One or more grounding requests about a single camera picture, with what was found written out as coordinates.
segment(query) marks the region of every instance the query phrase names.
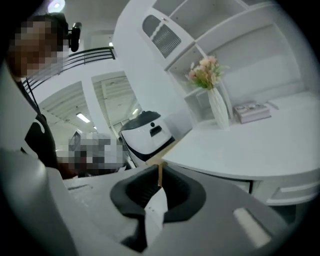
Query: white desk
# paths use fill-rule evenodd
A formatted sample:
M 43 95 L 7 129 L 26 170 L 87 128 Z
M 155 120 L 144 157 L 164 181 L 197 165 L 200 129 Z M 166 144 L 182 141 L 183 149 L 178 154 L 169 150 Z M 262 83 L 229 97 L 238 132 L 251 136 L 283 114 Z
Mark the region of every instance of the white desk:
M 270 108 L 271 118 L 235 123 L 228 130 L 220 130 L 214 121 L 203 123 L 162 159 L 218 177 L 258 181 L 253 193 L 271 205 L 309 200 L 319 188 L 320 100 L 303 92 L 271 103 L 279 108 Z M 262 181 L 278 194 L 270 192 L 267 199 L 261 195 Z

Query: book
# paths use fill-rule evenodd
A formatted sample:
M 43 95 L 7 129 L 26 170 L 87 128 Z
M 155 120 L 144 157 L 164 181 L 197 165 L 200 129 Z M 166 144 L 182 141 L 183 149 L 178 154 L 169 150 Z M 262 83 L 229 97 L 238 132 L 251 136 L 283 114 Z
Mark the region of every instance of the book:
M 239 119 L 241 124 L 270 118 L 270 110 L 263 104 L 256 101 L 250 101 L 242 105 L 234 107 L 234 113 Z

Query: ceiling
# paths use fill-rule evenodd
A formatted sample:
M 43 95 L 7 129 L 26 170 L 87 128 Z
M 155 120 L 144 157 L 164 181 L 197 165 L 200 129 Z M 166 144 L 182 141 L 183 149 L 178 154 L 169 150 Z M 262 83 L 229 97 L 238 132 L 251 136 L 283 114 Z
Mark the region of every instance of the ceiling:
M 108 124 L 131 119 L 135 109 L 141 110 L 126 76 L 98 81 L 93 86 Z
M 36 14 L 47 12 L 51 0 L 45 0 Z M 75 22 L 82 23 L 80 40 L 84 49 L 109 46 L 116 23 L 129 0 L 65 0 L 62 10 L 69 28 Z
M 95 81 L 93 86 L 108 126 L 132 119 L 141 111 L 126 76 Z M 44 111 L 50 127 L 65 123 L 83 132 L 96 132 L 80 81 L 51 95 L 39 107 Z M 91 122 L 83 122 L 76 116 L 78 113 L 82 113 Z
M 92 118 L 88 110 L 81 82 L 74 83 L 56 92 L 49 98 L 42 101 L 39 104 L 39 107 L 45 111 L 43 114 L 47 118 L 49 127 L 52 127 L 57 123 L 66 123 L 73 125 L 82 132 L 96 132 L 94 129 L 95 125 L 92 122 Z M 82 113 L 91 122 L 85 123 L 79 119 L 76 116 L 78 113 Z

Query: paper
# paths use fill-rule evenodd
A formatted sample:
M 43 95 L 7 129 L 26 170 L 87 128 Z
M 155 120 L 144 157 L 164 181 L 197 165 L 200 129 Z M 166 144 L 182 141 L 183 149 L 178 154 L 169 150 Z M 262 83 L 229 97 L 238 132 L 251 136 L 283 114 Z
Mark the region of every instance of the paper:
M 163 188 L 151 197 L 144 210 L 145 236 L 149 247 L 161 233 L 164 214 L 168 211 L 167 196 Z

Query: white vase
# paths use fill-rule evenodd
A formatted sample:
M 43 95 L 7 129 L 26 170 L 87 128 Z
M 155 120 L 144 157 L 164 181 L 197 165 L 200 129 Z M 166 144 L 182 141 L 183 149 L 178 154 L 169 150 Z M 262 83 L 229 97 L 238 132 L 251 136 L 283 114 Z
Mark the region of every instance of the white vase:
M 229 116 L 224 99 L 220 95 L 217 88 L 208 90 L 209 102 L 218 126 L 221 129 L 229 127 Z

